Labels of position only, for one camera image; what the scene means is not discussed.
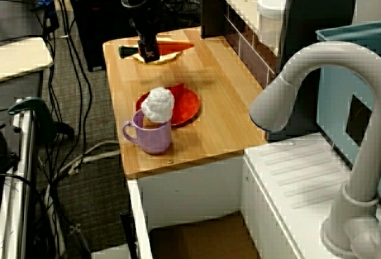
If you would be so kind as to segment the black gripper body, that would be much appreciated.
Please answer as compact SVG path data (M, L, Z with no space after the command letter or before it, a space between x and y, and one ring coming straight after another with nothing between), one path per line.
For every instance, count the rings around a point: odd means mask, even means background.
M151 63L160 59L160 52L155 35L140 35L138 48L145 63Z

